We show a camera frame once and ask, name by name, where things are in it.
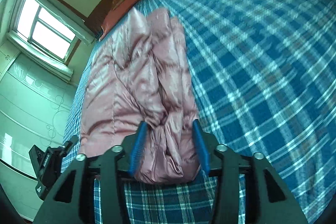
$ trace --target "bed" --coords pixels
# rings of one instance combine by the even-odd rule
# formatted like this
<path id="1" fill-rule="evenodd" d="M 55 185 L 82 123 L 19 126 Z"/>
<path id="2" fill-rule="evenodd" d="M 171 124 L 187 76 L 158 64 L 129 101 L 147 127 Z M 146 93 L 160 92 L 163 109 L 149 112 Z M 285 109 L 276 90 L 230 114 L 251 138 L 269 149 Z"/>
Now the bed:
<path id="1" fill-rule="evenodd" d="M 315 222 L 336 192 L 336 0 L 141 0 L 144 15 L 167 7 L 185 29 L 204 131 L 243 155 L 262 152 Z M 90 63 L 124 18 L 95 45 L 64 140 L 79 134 Z M 62 171 L 79 144 L 64 159 Z M 208 223 L 216 179 L 200 172 L 174 186 L 124 184 L 131 223 Z M 95 218 L 101 223 L 100 183 Z M 240 178 L 239 223 L 244 223 Z"/>

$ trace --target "window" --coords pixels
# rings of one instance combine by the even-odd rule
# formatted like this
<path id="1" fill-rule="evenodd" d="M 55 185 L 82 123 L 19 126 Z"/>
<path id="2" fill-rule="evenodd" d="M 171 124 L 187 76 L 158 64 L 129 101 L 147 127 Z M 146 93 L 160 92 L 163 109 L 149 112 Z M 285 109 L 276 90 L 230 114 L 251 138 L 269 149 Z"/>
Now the window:
<path id="1" fill-rule="evenodd" d="M 18 0 L 12 29 L 27 43 L 66 63 L 76 41 L 75 34 L 41 7 L 36 0 Z"/>

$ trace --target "screw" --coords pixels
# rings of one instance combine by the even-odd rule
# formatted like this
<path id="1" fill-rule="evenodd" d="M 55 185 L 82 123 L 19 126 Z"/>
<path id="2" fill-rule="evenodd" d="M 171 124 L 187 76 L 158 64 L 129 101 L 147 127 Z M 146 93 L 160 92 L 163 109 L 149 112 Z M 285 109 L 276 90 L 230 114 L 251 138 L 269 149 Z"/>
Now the screw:
<path id="1" fill-rule="evenodd" d="M 78 160 L 78 161 L 85 160 L 85 158 L 86 158 L 86 156 L 85 156 L 84 154 L 78 154 L 78 155 L 76 156 L 76 160 Z"/>
<path id="2" fill-rule="evenodd" d="M 216 149 L 221 152 L 225 152 L 227 150 L 227 146 L 225 144 L 217 145 Z"/>
<path id="3" fill-rule="evenodd" d="M 121 145 L 115 145 L 112 148 L 112 151 L 115 153 L 121 152 L 123 150 L 123 147 Z"/>
<path id="4" fill-rule="evenodd" d="M 253 156 L 257 159 L 257 160 L 262 160 L 263 158 L 265 158 L 263 153 L 260 152 L 256 152 L 253 154 Z"/>

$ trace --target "black mount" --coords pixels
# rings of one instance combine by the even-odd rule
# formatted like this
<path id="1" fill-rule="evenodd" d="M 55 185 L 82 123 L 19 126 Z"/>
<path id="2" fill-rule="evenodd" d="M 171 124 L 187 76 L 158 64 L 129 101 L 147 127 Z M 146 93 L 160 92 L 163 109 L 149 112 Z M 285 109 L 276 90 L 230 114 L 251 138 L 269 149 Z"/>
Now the black mount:
<path id="1" fill-rule="evenodd" d="M 38 197 L 45 199 L 50 189 L 61 174 L 62 158 L 64 158 L 73 146 L 78 142 L 77 136 L 72 136 L 62 146 L 57 148 L 47 148 L 43 152 L 36 145 L 29 150 L 29 157 L 37 177 L 35 191 Z"/>
<path id="2" fill-rule="evenodd" d="M 194 131 L 201 133 L 209 151 L 209 176 L 218 176 L 210 224 L 236 224 L 239 215 L 239 174 L 246 181 L 246 223 L 307 224 L 299 204 L 287 185 L 262 153 L 241 156 L 216 137 L 204 133 L 198 120 Z M 130 224 L 122 180 L 132 179 L 128 155 L 137 134 L 127 136 L 103 155 L 87 158 L 79 154 L 56 180 L 33 224 L 93 224 L 93 180 L 100 175 L 103 223 Z"/>

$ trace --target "pink pillow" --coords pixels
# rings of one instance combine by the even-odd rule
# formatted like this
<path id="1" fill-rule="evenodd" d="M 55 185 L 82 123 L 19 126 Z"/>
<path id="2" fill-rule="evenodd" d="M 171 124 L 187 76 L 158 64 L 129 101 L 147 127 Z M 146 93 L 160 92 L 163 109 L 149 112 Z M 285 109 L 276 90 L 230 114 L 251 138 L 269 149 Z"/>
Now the pink pillow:
<path id="1" fill-rule="evenodd" d="M 104 33 L 100 37 L 101 41 L 108 32 L 118 23 L 118 21 L 136 4 L 139 0 L 124 0 L 117 8 L 110 10 L 101 26 Z"/>

